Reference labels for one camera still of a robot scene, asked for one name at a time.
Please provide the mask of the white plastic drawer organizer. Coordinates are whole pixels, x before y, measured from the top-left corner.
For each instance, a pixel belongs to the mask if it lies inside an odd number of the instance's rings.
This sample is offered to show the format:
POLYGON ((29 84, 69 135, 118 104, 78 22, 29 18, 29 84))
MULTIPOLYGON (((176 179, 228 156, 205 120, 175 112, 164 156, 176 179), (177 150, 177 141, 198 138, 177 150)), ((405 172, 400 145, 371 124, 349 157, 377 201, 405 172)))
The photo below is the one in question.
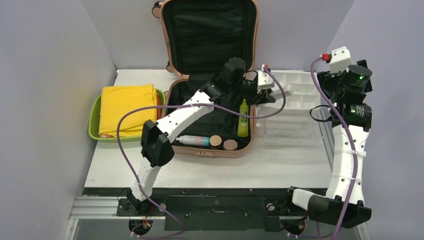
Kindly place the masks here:
POLYGON ((301 70, 277 70, 273 75, 286 92, 286 104, 277 115, 258 119, 255 140, 272 148, 316 147, 323 143, 320 125, 309 110, 321 104, 311 74, 301 70))

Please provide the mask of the white spray bottle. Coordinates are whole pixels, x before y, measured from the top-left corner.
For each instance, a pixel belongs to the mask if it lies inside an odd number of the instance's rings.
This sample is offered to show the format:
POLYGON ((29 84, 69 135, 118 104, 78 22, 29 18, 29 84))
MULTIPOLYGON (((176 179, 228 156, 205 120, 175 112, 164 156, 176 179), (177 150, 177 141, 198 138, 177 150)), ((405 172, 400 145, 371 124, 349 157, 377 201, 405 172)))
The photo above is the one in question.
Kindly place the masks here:
POLYGON ((205 136, 181 135, 176 137, 175 140, 189 146, 208 147, 210 145, 210 137, 205 136))

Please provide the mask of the pink hard-shell suitcase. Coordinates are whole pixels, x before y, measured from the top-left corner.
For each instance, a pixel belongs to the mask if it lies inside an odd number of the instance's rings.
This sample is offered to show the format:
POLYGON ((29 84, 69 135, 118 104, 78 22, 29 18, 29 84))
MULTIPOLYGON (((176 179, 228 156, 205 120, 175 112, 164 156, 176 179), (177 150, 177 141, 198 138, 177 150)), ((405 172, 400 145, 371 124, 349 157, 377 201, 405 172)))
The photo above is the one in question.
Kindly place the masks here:
MULTIPOLYGON (((167 95, 167 105, 183 105, 210 77, 222 71, 231 58, 245 61, 255 77, 258 5, 254 0, 166 0, 155 3, 152 14, 161 19, 167 45, 167 70, 175 73, 167 95)), ((241 96, 229 95, 221 104, 240 111, 241 96)), ((210 146, 190 146, 177 141, 173 149, 179 154, 205 157, 239 158, 252 146, 255 120, 249 120, 249 134, 239 137, 239 119, 219 109, 211 112, 182 132, 183 135, 211 137, 222 141, 235 140, 237 150, 212 149, 210 146)))

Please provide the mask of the red snack bag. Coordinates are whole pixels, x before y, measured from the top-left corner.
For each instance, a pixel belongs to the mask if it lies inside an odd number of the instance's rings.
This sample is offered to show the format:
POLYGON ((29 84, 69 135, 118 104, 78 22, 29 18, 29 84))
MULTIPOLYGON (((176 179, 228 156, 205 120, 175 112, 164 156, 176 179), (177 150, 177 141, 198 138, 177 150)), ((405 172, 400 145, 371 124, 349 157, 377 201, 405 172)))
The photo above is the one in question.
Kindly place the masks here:
MULTIPOLYGON (((162 96, 160 93, 157 93, 157 105, 161 106, 162 105, 162 96)), ((162 109, 161 108, 157 108, 156 109, 156 113, 157 113, 157 117, 156 119, 159 120, 162 117, 162 109)))

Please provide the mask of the yellow box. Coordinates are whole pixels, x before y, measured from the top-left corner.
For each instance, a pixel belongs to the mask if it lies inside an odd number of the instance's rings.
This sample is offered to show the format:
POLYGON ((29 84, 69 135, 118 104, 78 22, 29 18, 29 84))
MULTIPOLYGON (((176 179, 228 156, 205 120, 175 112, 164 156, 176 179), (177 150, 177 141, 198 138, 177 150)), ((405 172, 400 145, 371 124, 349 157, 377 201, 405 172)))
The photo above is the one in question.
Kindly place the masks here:
MULTIPOLYGON (((152 84, 107 86, 102 89, 98 134, 100 137, 115 138, 121 118, 136 109, 156 106, 158 93, 152 84)), ((127 116, 120 125, 120 137, 139 137, 146 121, 156 121, 155 108, 141 110, 127 116)))

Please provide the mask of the green plastic tray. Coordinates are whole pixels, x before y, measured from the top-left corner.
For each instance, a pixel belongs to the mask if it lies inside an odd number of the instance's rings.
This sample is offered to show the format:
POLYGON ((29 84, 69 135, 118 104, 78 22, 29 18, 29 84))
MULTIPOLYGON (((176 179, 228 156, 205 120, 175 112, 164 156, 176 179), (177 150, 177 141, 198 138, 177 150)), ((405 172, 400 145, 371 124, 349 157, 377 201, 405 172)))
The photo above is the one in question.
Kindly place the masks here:
MULTIPOLYGON (((157 103, 158 105, 164 105, 167 102, 167 91, 163 92, 160 89, 156 89, 157 92, 157 103)), ((99 142, 116 143, 117 139, 114 137, 100 137, 99 126, 100 126, 100 112, 101 112, 101 95, 99 95, 92 106, 91 114, 88 121, 88 134, 89 136, 99 142)))

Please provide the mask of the white toothpaste box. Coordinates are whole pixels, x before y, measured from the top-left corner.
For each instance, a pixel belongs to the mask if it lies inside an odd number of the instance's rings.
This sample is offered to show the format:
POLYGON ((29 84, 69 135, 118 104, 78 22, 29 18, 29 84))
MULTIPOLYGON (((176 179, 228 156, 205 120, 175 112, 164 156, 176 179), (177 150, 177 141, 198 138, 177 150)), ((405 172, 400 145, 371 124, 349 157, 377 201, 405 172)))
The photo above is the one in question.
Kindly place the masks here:
POLYGON ((288 84, 284 86, 281 89, 277 88, 276 90, 273 90, 269 95, 274 98, 276 101, 283 99, 283 97, 290 97, 293 95, 294 87, 291 84, 288 84))

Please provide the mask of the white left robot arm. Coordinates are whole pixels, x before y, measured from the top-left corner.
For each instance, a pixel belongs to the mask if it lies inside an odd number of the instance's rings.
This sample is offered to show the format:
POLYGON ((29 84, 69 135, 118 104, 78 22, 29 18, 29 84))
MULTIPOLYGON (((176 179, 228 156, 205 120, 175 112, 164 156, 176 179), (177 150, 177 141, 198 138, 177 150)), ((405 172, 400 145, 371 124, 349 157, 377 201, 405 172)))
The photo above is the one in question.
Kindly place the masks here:
POLYGON ((135 183, 126 193, 129 208, 136 215, 143 215, 152 204, 152 190, 157 175, 162 166, 168 164, 174 157, 173 142, 182 137, 182 132, 205 115, 215 110, 221 110, 237 116, 241 121, 258 119, 250 115, 253 105, 273 103, 274 97, 267 97, 277 86, 285 98, 284 88, 271 73, 267 65, 256 71, 254 80, 246 79, 249 70, 246 62, 238 57, 232 57, 223 66, 221 72, 207 79, 203 85, 182 105, 166 106, 173 111, 163 118, 143 124, 141 133, 141 155, 148 161, 148 167, 141 166, 139 171, 133 171, 135 183), (246 98, 247 109, 238 112, 222 106, 222 102, 230 95, 246 98))

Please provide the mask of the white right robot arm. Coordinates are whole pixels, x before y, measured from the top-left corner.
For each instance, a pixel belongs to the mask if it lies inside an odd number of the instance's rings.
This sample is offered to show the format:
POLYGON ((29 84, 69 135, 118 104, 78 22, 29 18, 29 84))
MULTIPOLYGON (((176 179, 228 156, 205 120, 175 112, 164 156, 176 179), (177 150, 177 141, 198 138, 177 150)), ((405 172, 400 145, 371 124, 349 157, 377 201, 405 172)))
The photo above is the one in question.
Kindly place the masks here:
POLYGON ((372 108, 364 103, 371 92, 371 76, 365 59, 324 71, 312 80, 329 108, 334 153, 330 184, 325 195, 291 187, 282 199, 283 209, 294 214, 300 208, 312 221, 351 229, 370 220, 372 209, 365 206, 362 168, 365 145, 372 125, 372 108))

